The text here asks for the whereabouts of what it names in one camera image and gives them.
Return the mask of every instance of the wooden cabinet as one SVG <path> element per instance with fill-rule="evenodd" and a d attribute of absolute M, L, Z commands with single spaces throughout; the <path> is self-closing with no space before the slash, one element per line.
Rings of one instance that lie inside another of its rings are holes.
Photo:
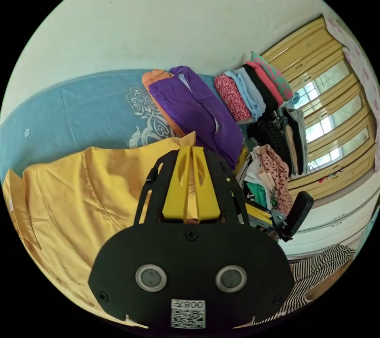
<path fill-rule="evenodd" d="M 300 229 L 293 240 L 279 241 L 289 259 L 310 256 L 335 244 L 349 244 L 363 232 L 371 220 L 380 188 L 359 208 L 347 210 L 331 222 L 309 229 Z"/>
<path fill-rule="evenodd" d="M 370 170 L 375 120 L 342 45 L 327 32 L 323 17 L 288 35 L 262 57 L 298 93 L 294 108 L 304 112 L 310 173 L 289 180 L 292 196 L 305 190 L 318 199 Z"/>

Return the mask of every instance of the light blue shirt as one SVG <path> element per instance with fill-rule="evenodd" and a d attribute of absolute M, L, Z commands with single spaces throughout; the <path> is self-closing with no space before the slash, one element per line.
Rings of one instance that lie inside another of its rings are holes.
<path fill-rule="evenodd" d="M 260 91 L 257 89 L 255 84 L 252 82 L 250 76 L 245 71 L 244 67 L 241 67 L 238 70 L 234 70 L 234 73 L 236 75 L 241 75 L 241 77 L 243 78 L 243 81 L 245 83 L 245 86 L 247 88 L 247 92 L 248 92 L 249 96 L 251 97 L 251 99 L 255 103 L 257 103 L 261 113 L 263 114 L 266 110 L 266 104 L 264 102 L 264 99 L 263 99 L 262 95 L 260 94 Z"/>
<path fill-rule="evenodd" d="M 245 105 L 252 115 L 253 122 L 256 122 L 257 119 L 262 116 L 262 111 L 260 110 L 258 104 L 251 99 L 243 78 L 240 74 L 235 74 L 232 70 L 227 70 L 224 74 L 234 80 Z"/>

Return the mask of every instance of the white drawer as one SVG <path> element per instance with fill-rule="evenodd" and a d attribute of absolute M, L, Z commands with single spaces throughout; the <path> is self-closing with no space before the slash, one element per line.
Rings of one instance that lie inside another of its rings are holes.
<path fill-rule="evenodd" d="M 280 247 L 287 255 L 298 255 L 344 242 L 362 230 L 369 222 L 378 195 L 379 192 L 364 207 L 339 222 L 333 222 L 326 227 L 312 231 L 297 233 L 289 242 L 279 241 Z"/>
<path fill-rule="evenodd" d="M 374 173 L 364 184 L 350 194 L 327 205 L 313 208 L 302 223 L 299 233 L 303 230 L 322 227 L 332 221 L 339 220 L 345 215 L 363 205 L 363 200 L 369 199 L 380 185 L 380 171 Z"/>
<path fill-rule="evenodd" d="M 341 244 L 342 246 L 349 246 L 350 248 L 355 249 L 354 247 L 351 246 L 351 244 L 355 241 L 360 241 L 360 238 L 361 238 L 364 230 L 365 230 L 365 227 L 363 227 L 359 232 L 356 232 L 354 235 L 350 236 L 348 239 L 346 239 L 342 242 L 339 242 L 339 244 Z M 323 252 L 328 247 L 329 246 L 324 247 L 323 249 L 319 249 L 317 251 L 313 251 L 313 252 L 302 252 L 301 254 L 289 254 L 289 255 L 287 255 L 287 258 L 288 258 L 288 260 L 300 260 L 300 259 L 304 259 L 304 258 L 310 258 L 314 255 L 320 254 L 321 252 Z"/>
<path fill-rule="evenodd" d="M 370 221 L 370 219 L 371 219 L 371 214 L 368 213 L 364 218 L 362 218 L 355 225 L 352 225 L 351 227 L 347 228 L 344 231 L 341 231 L 340 233 L 330 235 L 330 236 L 325 234 L 324 238 L 321 235 L 320 236 L 321 239 L 304 243 L 304 244 L 288 245 L 289 242 L 287 243 L 282 242 L 280 246 L 289 259 L 295 258 L 297 256 L 306 256 L 308 254 L 314 254 L 314 253 L 317 253 L 318 251 L 323 251 L 325 248 L 328 248 L 330 246 L 341 244 L 342 242 L 348 240 L 349 237 L 354 236 L 358 232 L 361 233 L 362 230 L 367 225 L 367 223 Z"/>

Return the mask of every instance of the blue bed sheet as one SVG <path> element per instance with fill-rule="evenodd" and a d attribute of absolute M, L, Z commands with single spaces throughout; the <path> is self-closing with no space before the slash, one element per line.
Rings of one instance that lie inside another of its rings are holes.
<path fill-rule="evenodd" d="M 141 83 L 146 71 L 76 78 L 17 107 L 0 126 L 1 183 L 9 168 L 21 176 L 32 164 L 52 162 L 90 146 L 135 148 L 173 136 Z M 214 77 L 200 77 L 218 96 Z"/>

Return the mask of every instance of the clothes pile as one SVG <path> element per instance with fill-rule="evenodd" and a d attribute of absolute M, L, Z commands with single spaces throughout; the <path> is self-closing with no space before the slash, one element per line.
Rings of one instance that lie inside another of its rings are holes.
<path fill-rule="evenodd" d="M 178 137 L 195 131 L 196 145 L 226 159 L 247 199 L 289 213 L 287 182 L 308 170 L 307 140 L 303 112 L 292 108 L 297 99 L 276 68 L 252 52 L 215 78 L 220 99 L 187 66 L 149 71 L 142 82 Z M 243 145 L 239 126 L 253 145 Z"/>

